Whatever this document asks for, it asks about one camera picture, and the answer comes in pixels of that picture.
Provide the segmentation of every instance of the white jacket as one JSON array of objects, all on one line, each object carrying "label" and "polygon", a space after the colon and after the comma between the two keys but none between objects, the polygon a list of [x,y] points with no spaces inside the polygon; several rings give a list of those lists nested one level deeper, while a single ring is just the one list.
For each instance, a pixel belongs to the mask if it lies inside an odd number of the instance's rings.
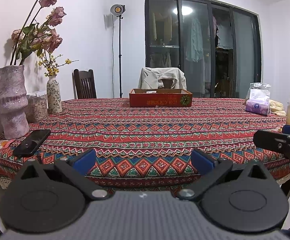
[{"label": "white jacket", "polygon": [[162,79],[173,79],[172,89],[186,90],[186,78],[184,73],[176,67],[142,68],[138,88],[157,89],[163,87]]}]

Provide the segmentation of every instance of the black window frame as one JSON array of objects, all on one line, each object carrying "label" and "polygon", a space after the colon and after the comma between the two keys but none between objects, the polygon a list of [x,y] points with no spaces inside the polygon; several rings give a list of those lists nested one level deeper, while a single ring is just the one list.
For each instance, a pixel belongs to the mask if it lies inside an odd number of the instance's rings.
[{"label": "black window frame", "polygon": [[[235,21],[233,17],[233,12],[236,11],[238,13],[242,13],[248,15],[252,19],[252,28],[253,28],[253,40],[254,40],[254,82],[261,81],[262,75],[262,48],[261,48],[261,38],[260,38],[260,28],[259,28],[259,20],[258,16],[254,13],[249,11],[243,10],[241,8],[237,8],[233,5],[225,4],[220,1],[215,0],[187,0],[187,1],[194,1],[207,4],[208,9],[208,20],[210,24],[210,35],[213,36],[213,13],[212,13],[212,5],[217,5],[221,7],[225,7],[229,9],[230,17],[231,17],[231,24],[232,24],[232,35],[233,35],[233,85],[230,91],[232,97],[236,97],[236,73],[237,73],[237,56],[236,56],[236,35],[235,35]],[[177,2],[177,9],[178,9],[178,21],[179,21],[179,68],[184,71],[184,64],[185,64],[185,56],[183,52],[184,48],[184,35],[183,33],[183,20],[182,20],[182,11],[181,11],[181,3],[182,0],[176,0]],[[146,48],[146,60],[145,66],[149,67],[149,53],[150,53],[150,42],[149,42],[149,0],[145,0],[145,48]],[[210,90],[210,97],[214,98],[215,93],[215,72],[216,72],[216,55],[215,55],[215,44],[213,39],[210,40],[211,42],[211,90]]]}]

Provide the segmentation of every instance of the pink ceramic vase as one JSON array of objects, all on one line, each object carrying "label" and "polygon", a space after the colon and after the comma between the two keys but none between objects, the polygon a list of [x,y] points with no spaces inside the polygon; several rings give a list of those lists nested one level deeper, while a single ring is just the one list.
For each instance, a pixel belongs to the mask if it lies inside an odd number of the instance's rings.
[{"label": "pink ceramic vase", "polygon": [[29,131],[24,65],[0,68],[0,115],[6,139],[20,138]]}]

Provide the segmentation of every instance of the glass jar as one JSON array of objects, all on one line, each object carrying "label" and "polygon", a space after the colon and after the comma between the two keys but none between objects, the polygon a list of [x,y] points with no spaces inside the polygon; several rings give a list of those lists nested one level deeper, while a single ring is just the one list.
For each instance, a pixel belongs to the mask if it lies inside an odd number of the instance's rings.
[{"label": "glass jar", "polygon": [[25,108],[26,119],[29,123],[40,122],[48,116],[46,91],[37,91],[26,95],[28,105]]}]

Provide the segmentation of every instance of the sliding glass door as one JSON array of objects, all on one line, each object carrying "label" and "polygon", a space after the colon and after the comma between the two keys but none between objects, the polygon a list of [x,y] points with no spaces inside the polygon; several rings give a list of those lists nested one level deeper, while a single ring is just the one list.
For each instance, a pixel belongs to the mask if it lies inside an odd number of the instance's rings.
[{"label": "sliding glass door", "polygon": [[148,67],[180,66],[178,19],[177,0],[148,1]]},{"label": "sliding glass door", "polygon": [[146,67],[178,67],[197,98],[245,98],[261,79],[256,15],[209,0],[145,0]]},{"label": "sliding glass door", "polygon": [[207,3],[181,0],[181,69],[194,97],[211,94],[211,32]]}]

